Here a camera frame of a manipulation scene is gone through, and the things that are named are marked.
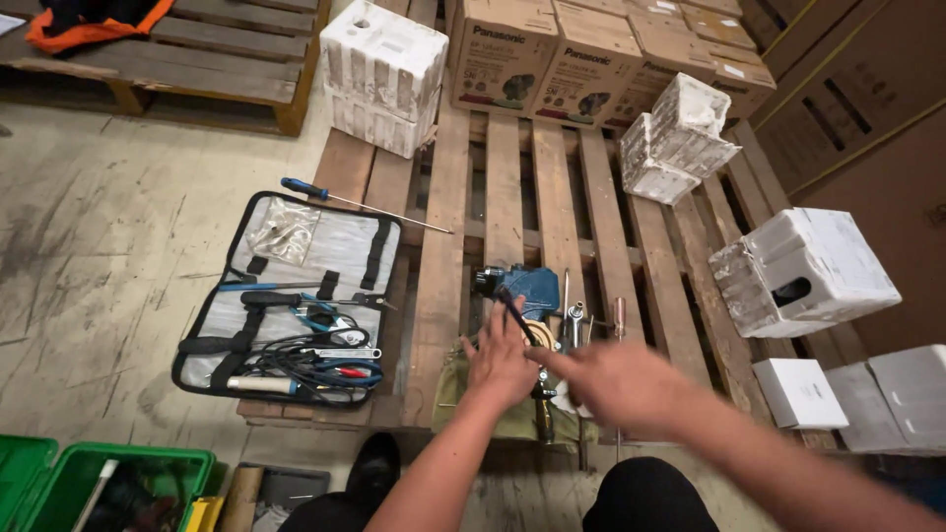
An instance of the green cloth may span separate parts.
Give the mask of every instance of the green cloth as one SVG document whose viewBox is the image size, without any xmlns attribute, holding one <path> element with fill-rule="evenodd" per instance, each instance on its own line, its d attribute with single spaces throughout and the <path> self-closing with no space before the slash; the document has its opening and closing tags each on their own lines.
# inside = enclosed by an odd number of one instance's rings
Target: green cloth
<svg viewBox="0 0 946 532">
<path fill-rule="evenodd" d="M 448 353 L 444 358 L 444 369 L 440 372 L 437 382 L 437 395 L 433 407 L 431 429 L 439 433 L 453 418 L 454 408 L 437 406 L 438 404 L 457 404 L 466 390 L 466 375 L 469 372 L 469 360 L 462 351 Z M 550 377 L 549 385 L 558 384 Z M 569 414 L 556 407 L 552 407 L 552 425 L 555 430 L 555 443 L 565 444 L 570 452 L 577 451 L 578 444 L 578 416 Z M 585 421 L 585 440 L 598 441 L 598 426 L 591 421 Z M 526 399 L 510 408 L 499 419 L 495 438 L 515 438 L 536 440 L 535 434 L 535 401 Z"/>
</svg>

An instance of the tool roll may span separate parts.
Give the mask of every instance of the tool roll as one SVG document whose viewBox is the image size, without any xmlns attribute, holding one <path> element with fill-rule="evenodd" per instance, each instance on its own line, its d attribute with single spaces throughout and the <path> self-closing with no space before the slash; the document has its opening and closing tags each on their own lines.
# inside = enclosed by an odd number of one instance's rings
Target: tool roll
<svg viewBox="0 0 946 532">
<path fill-rule="evenodd" d="M 377 342 L 400 235 L 390 216 L 255 194 L 178 345 L 174 383 L 213 396 L 362 404 L 382 378 Z"/>
</svg>

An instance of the clear plastic bag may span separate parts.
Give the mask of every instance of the clear plastic bag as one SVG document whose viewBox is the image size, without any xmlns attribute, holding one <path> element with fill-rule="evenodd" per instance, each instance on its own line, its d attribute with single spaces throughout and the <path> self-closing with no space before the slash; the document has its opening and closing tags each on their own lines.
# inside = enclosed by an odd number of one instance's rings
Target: clear plastic bag
<svg viewBox="0 0 946 532">
<path fill-rule="evenodd" d="M 247 233 L 254 255 L 302 266 L 322 210 L 271 198 L 259 229 Z"/>
</svg>

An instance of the black pants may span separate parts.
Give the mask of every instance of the black pants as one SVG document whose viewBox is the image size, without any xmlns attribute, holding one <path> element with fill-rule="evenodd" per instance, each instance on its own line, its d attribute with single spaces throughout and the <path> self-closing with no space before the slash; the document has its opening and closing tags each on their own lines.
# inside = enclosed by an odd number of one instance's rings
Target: black pants
<svg viewBox="0 0 946 532">
<path fill-rule="evenodd" d="M 370 513 L 347 494 L 328 493 L 296 508 L 279 532 L 328 524 L 333 531 L 360 532 L 370 519 Z M 607 472 L 582 528 L 585 532 L 719 530 L 687 477 L 649 456 L 624 460 Z"/>
</svg>

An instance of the green plastic bin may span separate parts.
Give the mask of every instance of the green plastic bin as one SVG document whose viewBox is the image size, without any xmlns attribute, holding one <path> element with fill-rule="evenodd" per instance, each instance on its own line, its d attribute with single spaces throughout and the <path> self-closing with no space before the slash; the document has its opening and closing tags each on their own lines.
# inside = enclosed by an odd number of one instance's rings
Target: green plastic bin
<svg viewBox="0 0 946 532">
<path fill-rule="evenodd" d="M 156 471 L 164 471 L 149 477 L 149 487 L 155 495 L 182 497 L 186 507 L 181 532 L 190 517 L 190 502 L 217 494 L 226 472 L 209 451 L 97 442 L 70 445 L 52 465 L 58 447 L 54 439 L 0 434 L 0 530 L 69 532 L 105 461 L 113 459 L 146 460 Z"/>
</svg>

